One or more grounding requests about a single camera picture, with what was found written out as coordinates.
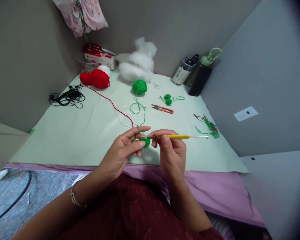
green yarn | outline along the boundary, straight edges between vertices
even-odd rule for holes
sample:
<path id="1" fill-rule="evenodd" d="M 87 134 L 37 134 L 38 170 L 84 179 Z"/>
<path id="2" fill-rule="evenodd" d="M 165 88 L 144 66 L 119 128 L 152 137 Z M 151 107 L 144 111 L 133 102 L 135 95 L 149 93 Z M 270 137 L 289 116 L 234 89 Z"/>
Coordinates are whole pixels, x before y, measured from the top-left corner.
<path id="1" fill-rule="evenodd" d="M 178 97 L 176 97 L 176 99 L 174 99 L 170 94 L 166 94 L 166 95 L 164 95 L 164 98 L 160 97 L 160 99 L 163 102 L 165 102 L 168 106 L 170 106 L 172 104 L 172 102 L 178 101 L 178 100 L 184 100 L 185 98 L 182 96 L 178 96 Z"/>
<path id="2" fill-rule="evenodd" d="M 207 127 L 209 128 L 210 130 L 210 133 L 203 133 L 201 132 L 196 126 L 196 130 L 198 133 L 201 133 L 201 134 L 207 134 L 207 135 L 212 135 L 214 138 L 218 138 L 220 137 L 219 136 L 219 131 L 218 131 L 218 127 L 216 125 L 214 125 L 212 122 L 209 122 L 208 118 L 205 117 L 201 117 L 201 119 L 204 121 L 204 123 L 207 125 Z"/>
<path id="3" fill-rule="evenodd" d="M 140 141 L 145 141 L 146 145 L 144 145 L 143 148 L 149 147 L 149 145 L 150 145 L 150 138 L 149 137 L 147 137 L 147 138 L 140 138 L 139 140 Z"/>
<path id="4" fill-rule="evenodd" d="M 137 113 L 135 113 L 135 112 L 131 109 L 131 107 L 132 107 L 133 105 L 135 105 L 135 104 L 138 105 L 138 109 L 139 109 Z M 131 106 L 130 106 L 130 112 L 132 112 L 133 114 L 137 115 L 137 114 L 140 112 L 140 108 L 143 108 L 143 110 L 144 110 L 144 119 L 143 119 L 143 123 L 140 124 L 140 126 L 142 126 L 142 125 L 146 122 L 146 110 L 145 110 L 146 107 L 143 106 L 141 103 L 138 102 L 137 96 L 136 96 L 136 102 L 131 104 Z"/>
<path id="5" fill-rule="evenodd" d="M 139 79 L 133 83 L 132 90 L 135 94 L 141 95 L 148 90 L 148 87 L 145 81 Z"/>
<path id="6" fill-rule="evenodd" d="M 166 104 L 167 104 L 168 106 L 170 106 L 171 103 L 172 103 L 172 100 L 171 100 L 171 99 L 167 99 L 167 100 L 166 100 Z"/>
<path id="7" fill-rule="evenodd" d="M 135 139 L 136 139 L 136 136 L 133 136 L 132 142 L 134 142 Z M 140 140 L 140 141 L 145 141 L 145 142 L 146 142 L 146 145 L 144 145 L 143 148 L 149 147 L 149 145 L 150 145 L 150 138 L 149 138 L 149 137 L 147 137 L 147 138 L 141 138 L 141 139 L 139 139 L 139 140 Z"/>

maroon skirt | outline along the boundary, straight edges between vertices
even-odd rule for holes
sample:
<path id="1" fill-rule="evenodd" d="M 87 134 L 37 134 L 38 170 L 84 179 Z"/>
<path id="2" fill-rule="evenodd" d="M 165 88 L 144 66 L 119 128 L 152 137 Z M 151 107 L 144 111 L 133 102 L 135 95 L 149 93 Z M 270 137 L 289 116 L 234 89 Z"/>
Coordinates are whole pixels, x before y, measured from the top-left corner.
<path id="1" fill-rule="evenodd" d="M 196 232 L 180 221 L 160 189 L 121 175 L 58 239 L 223 240 L 214 228 Z"/>

red crochet piece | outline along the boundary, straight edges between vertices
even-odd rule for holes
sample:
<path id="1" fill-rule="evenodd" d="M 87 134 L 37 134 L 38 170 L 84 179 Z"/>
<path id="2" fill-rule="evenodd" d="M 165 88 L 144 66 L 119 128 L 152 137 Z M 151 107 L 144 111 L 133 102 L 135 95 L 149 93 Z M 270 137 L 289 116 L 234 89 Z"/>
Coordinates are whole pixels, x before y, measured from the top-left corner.
<path id="1" fill-rule="evenodd" d="M 93 85 L 96 88 L 106 88 L 110 86 L 109 76 L 99 69 L 95 69 L 91 73 L 81 73 L 80 81 L 85 85 Z"/>

person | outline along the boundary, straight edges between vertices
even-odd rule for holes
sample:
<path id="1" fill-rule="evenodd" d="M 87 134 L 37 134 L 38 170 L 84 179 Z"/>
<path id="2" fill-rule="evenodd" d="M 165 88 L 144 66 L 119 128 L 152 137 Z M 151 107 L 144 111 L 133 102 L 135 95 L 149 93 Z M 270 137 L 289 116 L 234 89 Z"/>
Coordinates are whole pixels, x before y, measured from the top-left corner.
<path id="1" fill-rule="evenodd" d="M 172 130 L 149 136 L 160 146 L 160 168 L 170 202 L 148 182 L 121 175 L 127 159 L 141 156 L 144 141 L 132 128 L 118 136 L 100 165 L 33 218 L 12 239 L 223 239 L 193 197 L 184 177 L 186 145 Z"/>

pink bedsheet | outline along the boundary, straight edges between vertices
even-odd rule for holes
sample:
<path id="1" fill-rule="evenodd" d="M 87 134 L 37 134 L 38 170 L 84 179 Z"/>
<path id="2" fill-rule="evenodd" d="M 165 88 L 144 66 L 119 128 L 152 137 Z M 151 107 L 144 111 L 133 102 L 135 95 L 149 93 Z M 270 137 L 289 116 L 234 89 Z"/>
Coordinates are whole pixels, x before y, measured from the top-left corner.
<path id="1" fill-rule="evenodd" d="M 96 166 L 8 163 L 6 168 L 58 171 L 77 175 L 87 173 Z M 151 182 L 159 186 L 166 196 L 169 196 L 159 167 L 126 165 L 123 173 Z M 186 171 L 185 177 L 192 194 L 204 210 L 240 222 L 265 227 L 238 173 Z"/>

